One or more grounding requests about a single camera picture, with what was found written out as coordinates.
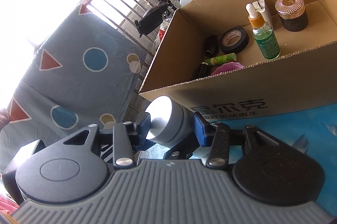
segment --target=green tube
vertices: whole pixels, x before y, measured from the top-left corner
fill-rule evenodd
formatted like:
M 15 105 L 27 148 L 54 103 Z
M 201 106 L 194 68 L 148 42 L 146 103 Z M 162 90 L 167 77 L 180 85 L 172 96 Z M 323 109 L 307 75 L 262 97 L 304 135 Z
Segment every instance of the green tube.
M 231 53 L 231 54 L 223 55 L 223 56 L 217 56 L 217 57 L 209 58 L 205 60 L 205 62 L 211 66 L 220 65 L 220 64 L 231 62 L 231 61 L 236 61 L 235 53 Z

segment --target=black electrical tape roll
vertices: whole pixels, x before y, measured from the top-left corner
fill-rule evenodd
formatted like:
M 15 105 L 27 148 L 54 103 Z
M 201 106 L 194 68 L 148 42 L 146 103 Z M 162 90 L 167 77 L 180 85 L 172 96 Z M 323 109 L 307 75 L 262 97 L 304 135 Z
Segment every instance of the black electrical tape roll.
M 232 38 L 236 38 L 237 41 L 234 44 L 229 44 Z M 249 37 L 247 32 L 242 27 L 234 27 L 225 32 L 219 42 L 219 48 L 225 54 L 240 53 L 248 45 Z

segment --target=pink bowl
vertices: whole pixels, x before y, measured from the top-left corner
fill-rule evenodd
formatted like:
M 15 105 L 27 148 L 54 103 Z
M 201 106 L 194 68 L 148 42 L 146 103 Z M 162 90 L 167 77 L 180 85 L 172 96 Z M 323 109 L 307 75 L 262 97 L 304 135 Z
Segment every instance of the pink bowl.
M 237 70 L 237 69 L 241 69 L 244 68 L 245 66 L 241 65 L 238 62 L 229 62 L 229 63 L 225 63 L 223 65 L 221 65 L 220 67 L 218 67 L 212 74 L 211 76 L 220 74 L 220 73 L 224 73 L 224 72 L 229 72 L 229 71 L 233 71 L 233 70 Z

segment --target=dropper bottle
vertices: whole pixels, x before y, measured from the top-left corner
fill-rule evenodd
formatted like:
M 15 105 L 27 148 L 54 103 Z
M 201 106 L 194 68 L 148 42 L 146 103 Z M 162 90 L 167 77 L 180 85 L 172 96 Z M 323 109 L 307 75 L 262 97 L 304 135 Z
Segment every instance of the dropper bottle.
M 249 13 L 248 19 L 253 27 L 253 36 L 259 46 L 262 55 L 266 59 L 274 59 L 280 55 L 280 47 L 277 43 L 272 26 L 265 22 L 262 15 L 257 12 L 254 6 L 246 5 Z

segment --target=plastic bag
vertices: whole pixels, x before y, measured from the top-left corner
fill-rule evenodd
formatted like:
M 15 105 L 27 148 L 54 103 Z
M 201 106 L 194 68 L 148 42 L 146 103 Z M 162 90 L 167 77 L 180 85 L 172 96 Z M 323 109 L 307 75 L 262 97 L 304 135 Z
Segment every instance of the plastic bag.
M 170 24 L 170 21 L 171 21 L 171 18 L 169 17 L 168 19 L 165 19 L 160 27 L 159 27 L 159 31 L 158 31 L 158 34 L 157 34 L 157 37 L 156 39 L 154 40 L 153 42 L 153 47 L 152 47 L 152 53 L 155 54 L 158 47 L 159 47 L 159 44 L 161 43 L 161 40 L 163 39 L 163 36 L 166 32 L 166 29 L 168 28 L 169 24 Z

